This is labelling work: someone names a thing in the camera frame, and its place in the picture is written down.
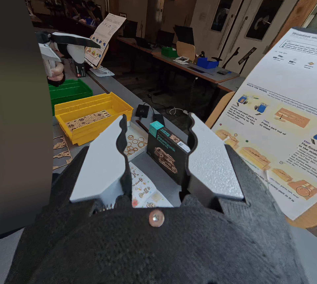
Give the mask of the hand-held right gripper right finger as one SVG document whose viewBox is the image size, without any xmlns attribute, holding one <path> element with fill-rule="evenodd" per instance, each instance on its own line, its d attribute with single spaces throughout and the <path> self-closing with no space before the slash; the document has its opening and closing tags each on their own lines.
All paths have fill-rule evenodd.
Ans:
<svg viewBox="0 0 317 284">
<path fill-rule="evenodd" d="M 244 201 L 236 172 L 226 145 L 194 113 L 189 113 L 188 155 L 182 188 L 202 205 L 214 205 L 220 199 Z"/>
</svg>

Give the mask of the grey desk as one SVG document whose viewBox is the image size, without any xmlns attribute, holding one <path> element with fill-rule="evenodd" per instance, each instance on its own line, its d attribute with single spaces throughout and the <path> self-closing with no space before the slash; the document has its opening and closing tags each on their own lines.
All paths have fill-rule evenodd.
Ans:
<svg viewBox="0 0 317 284">
<path fill-rule="evenodd" d="M 133 108 L 141 103 L 141 99 L 113 77 L 93 77 L 91 73 L 89 73 L 89 76 L 93 79 L 93 83 L 98 84 L 97 87 L 102 88 L 105 92 L 113 92 L 117 96 L 121 96 Z M 180 204 L 180 201 L 176 198 L 178 191 L 176 183 L 145 152 L 136 156 L 132 162 L 149 176 L 158 190 L 173 206 Z M 308 281 L 309 283 L 316 283 L 317 238 L 306 229 L 294 226 L 290 226 L 290 229 Z M 5 282 L 8 275 L 22 232 L 23 229 L 1 239 L 1 283 Z"/>
</svg>

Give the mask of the person's left hand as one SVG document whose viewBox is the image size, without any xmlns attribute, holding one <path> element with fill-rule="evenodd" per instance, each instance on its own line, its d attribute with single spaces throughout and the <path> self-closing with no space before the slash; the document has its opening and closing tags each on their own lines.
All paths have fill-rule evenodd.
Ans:
<svg viewBox="0 0 317 284">
<path fill-rule="evenodd" d="M 51 68 L 50 80 L 60 82 L 64 78 L 64 65 L 61 62 L 55 62 L 55 67 Z"/>
</svg>

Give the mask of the wooden sheet stand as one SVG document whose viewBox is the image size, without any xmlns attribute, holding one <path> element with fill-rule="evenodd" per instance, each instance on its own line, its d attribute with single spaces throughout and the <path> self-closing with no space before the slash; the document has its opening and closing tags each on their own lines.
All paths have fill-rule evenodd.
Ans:
<svg viewBox="0 0 317 284">
<path fill-rule="evenodd" d="M 90 63 L 89 65 L 90 65 L 92 68 L 94 68 L 94 69 L 100 68 L 100 67 L 101 67 L 101 64 L 102 64 L 102 61 L 104 60 L 104 57 L 105 57 L 105 55 L 106 55 L 108 49 L 109 49 L 109 43 L 106 45 L 106 47 L 105 47 L 103 53 L 102 53 L 102 54 L 99 53 L 99 55 L 101 55 L 101 57 L 99 57 L 99 55 L 97 56 L 97 59 L 99 59 L 98 64 L 95 65 L 95 64 L 93 64 L 93 63 Z M 91 51 L 90 53 L 92 54 L 92 56 L 94 56 L 94 55 L 95 55 L 95 48 L 90 48 L 90 51 Z"/>
<path fill-rule="evenodd" d="M 235 92 L 229 92 L 226 95 L 224 95 L 218 104 L 215 106 L 213 111 L 211 112 L 210 116 L 206 120 L 205 124 L 212 128 L 216 121 L 219 119 L 222 112 L 227 107 L 228 103 L 234 96 Z M 295 220 L 291 220 L 286 215 L 284 216 L 286 221 L 289 223 L 289 225 L 294 227 L 299 227 L 302 229 L 309 229 L 309 228 L 315 228 L 317 226 L 317 204 L 314 204 L 311 208 L 309 208 L 307 211 L 305 211 L 301 216 L 296 218 Z"/>
<path fill-rule="evenodd" d="M 181 41 L 177 41 L 176 43 L 176 51 L 177 55 L 186 57 L 189 59 L 190 62 L 194 62 L 195 56 L 196 56 L 196 51 L 195 51 L 195 46 L 192 44 L 187 44 Z"/>
</svg>

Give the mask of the yellow plastic bin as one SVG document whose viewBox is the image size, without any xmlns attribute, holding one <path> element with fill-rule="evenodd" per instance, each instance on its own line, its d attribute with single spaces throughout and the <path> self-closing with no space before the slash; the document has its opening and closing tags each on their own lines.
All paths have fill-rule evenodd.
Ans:
<svg viewBox="0 0 317 284">
<path fill-rule="evenodd" d="M 72 132 L 66 126 L 66 123 L 69 121 L 102 110 L 106 110 L 112 116 L 81 128 L 74 129 Z M 54 112 L 61 129 L 69 138 L 71 143 L 73 145 L 77 144 L 81 146 L 97 138 L 97 136 L 111 125 L 119 116 L 126 115 L 127 121 L 130 121 L 133 107 L 111 92 L 109 94 L 101 94 L 56 104 L 54 106 Z"/>
</svg>

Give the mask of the white stand base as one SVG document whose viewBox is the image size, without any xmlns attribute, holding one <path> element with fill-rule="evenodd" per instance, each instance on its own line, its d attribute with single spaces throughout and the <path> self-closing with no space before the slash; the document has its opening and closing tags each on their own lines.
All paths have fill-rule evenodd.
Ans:
<svg viewBox="0 0 317 284">
<path fill-rule="evenodd" d="M 89 70 L 97 77 L 107 77 L 115 75 L 112 71 L 102 66 L 99 68 L 90 68 Z"/>
</svg>

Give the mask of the green plastic bin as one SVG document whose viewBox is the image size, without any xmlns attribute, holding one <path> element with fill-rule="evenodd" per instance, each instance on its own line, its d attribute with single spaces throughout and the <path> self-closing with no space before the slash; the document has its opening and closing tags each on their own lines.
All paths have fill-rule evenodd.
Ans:
<svg viewBox="0 0 317 284">
<path fill-rule="evenodd" d="M 63 84 L 55 87 L 49 84 L 52 115 L 54 106 L 73 100 L 87 98 L 93 95 L 92 89 L 82 80 L 65 80 Z"/>
<path fill-rule="evenodd" d="M 161 55 L 169 58 L 177 58 L 177 50 L 173 47 L 162 47 L 161 48 Z"/>
</svg>

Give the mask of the large printed instruction sheet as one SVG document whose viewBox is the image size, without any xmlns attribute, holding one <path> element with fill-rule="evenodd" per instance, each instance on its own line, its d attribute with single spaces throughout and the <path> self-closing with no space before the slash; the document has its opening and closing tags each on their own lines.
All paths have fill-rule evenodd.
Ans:
<svg viewBox="0 0 317 284">
<path fill-rule="evenodd" d="M 125 17 L 117 16 L 109 13 L 102 23 L 97 27 L 93 35 L 90 37 L 91 40 L 100 44 L 101 48 L 95 48 L 95 55 L 92 56 L 90 53 L 90 47 L 85 48 L 85 62 L 90 64 L 98 64 L 99 59 L 97 56 L 99 53 L 103 53 L 106 45 L 110 42 L 111 38 L 116 34 L 116 32 L 122 27 L 126 21 Z"/>
<path fill-rule="evenodd" d="M 308 218 L 317 199 L 316 86 L 316 29 L 291 28 L 212 127 L 294 222 Z"/>
</svg>

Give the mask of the laser-cut wooden parts sheet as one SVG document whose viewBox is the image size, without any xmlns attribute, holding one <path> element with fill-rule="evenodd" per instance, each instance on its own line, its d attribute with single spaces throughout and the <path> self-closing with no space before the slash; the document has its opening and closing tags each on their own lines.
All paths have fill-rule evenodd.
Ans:
<svg viewBox="0 0 317 284">
<path fill-rule="evenodd" d="M 74 129 L 81 128 L 83 126 L 92 124 L 94 122 L 106 119 L 108 117 L 111 117 L 112 115 L 107 112 L 106 110 L 102 110 L 90 115 L 86 115 L 80 118 L 77 118 L 75 120 L 69 121 L 66 123 L 66 126 L 70 129 L 72 132 Z"/>
<path fill-rule="evenodd" d="M 62 135 L 53 138 L 53 171 L 69 165 L 72 160 L 65 137 Z"/>
</svg>

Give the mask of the assembly instruction booklet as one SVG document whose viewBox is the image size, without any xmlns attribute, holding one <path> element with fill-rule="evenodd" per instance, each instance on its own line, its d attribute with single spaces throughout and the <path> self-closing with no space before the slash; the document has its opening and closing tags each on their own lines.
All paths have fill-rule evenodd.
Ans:
<svg viewBox="0 0 317 284">
<path fill-rule="evenodd" d="M 148 176 L 133 163 L 129 162 L 129 166 L 132 175 L 133 208 L 173 207 Z"/>
</svg>

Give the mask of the black monitor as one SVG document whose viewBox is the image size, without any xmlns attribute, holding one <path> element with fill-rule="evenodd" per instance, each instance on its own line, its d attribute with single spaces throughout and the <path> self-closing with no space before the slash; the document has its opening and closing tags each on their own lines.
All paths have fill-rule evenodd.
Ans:
<svg viewBox="0 0 317 284">
<path fill-rule="evenodd" d="M 195 45 L 193 29 L 191 27 L 175 25 L 173 29 L 179 42 Z"/>
<path fill-rule="evenodd" d="M 156 45 L 160 47 L 172 47 L 175 33 L 158 30 L 156 37 Z"/>
<path fill-rule="evenodd" d="M 126 20 L 123 26 L 123 37 L 124 38 L 136 38 L 138 22 Z"/>
</svg>

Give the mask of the square black power adapter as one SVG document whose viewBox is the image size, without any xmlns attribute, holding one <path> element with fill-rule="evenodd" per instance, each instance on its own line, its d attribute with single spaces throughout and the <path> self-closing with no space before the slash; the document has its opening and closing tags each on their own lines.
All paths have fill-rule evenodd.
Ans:
<svg viewBox="0 0 317 284">
<path fill-rule="evenodd" d="M 150 106 L 148 104 L 139 104 L 137 106 L 135 116 L 138 117 L 140 120 L 142 118 L 147 118 L 149 113 Z"/>
</svg>

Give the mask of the long wood-edged table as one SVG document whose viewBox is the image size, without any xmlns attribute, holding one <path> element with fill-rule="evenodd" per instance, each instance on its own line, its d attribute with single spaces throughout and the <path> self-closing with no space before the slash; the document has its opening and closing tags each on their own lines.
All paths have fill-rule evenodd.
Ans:
<svg viewBox="0 0 317 284">
<path fill-rule="evenodd" d="M 226 81 L 232 81 L 236 78 L 240 77 L 239 74 L 231 72 L 227 73 L 226 75 L 218 74 L 217 72 L 220 70 L 220 68 L 212 68 L 212 69 L 204 69 L 201 67 L 198 67 L 196 64 L 185 64 L 181 65 L 173 61 L 172 58 L 165 57 L 161 55 L 160 48 L 156 48 L 154 50 L 150 50 L 147 48 L 139 47 L 133 38 L 124 38 L 124 37 L 118 37 L 117 40 L 121 43 L 123 43 L 126 46 L 129 46 L 132 48 L 132 54 L 130 57 L 130 71 L 129 72 L 135 72 L 135 64 L 136 64 L 136 54 L 137 52 L 141 52 L 143 55 L 146 54 L 150 57 L 151 60 L 157 60 L 159 61 L 160 65 L 163 65 L 164 68 L 171 69 L 172 67 L 177 68 L 179 70 L 182 70 L 184 72 L 187 72 L 189 74 L 192 74 L 196 77 L 202 78 L 204 80 L 209 81 L 212 84 L 215 84 L 217 87 L 226 90 L 227 92 L 230 92 L 231 90 L 228 88 L 225 88 L 221 84 Z M 192 71 L 187 68 L 187 65 L 196 67 L 200 70 L 205 71 L 206 73 L 200 74 L 198 72 Z"/>
</svg>

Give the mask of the blue plastic bin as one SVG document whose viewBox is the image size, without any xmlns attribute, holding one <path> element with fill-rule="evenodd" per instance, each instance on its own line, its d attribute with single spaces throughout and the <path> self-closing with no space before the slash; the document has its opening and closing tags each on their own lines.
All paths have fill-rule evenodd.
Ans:
<svg viewBox="0 0 317 284">
<path fill-rule="evenodd" d="M 212 58 L 212 60 L 208 60 L 207 57 L 199 57 L 197 59 L 196 65 L 204 69 L 212 69 L 218 67 L 219 62 L 220 60 L 218 58 Z"/>
</svg>

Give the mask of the dark wall poster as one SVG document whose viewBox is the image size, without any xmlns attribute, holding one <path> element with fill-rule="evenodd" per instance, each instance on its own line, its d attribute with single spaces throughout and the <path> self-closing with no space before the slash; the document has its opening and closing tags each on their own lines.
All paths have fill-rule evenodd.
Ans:
<svg viewBox="0 0 317 284">
<path fill-rule="evenodd" d="M 245 37 L 262 41 L 284 0 L 262 0 Z"/>
<path fill-rule="evenodd" d="M 226 22 L 233 0 L 220 0 L 215 16 L 212 21 L 211 30 L 221 32 Z"/>
</svg>

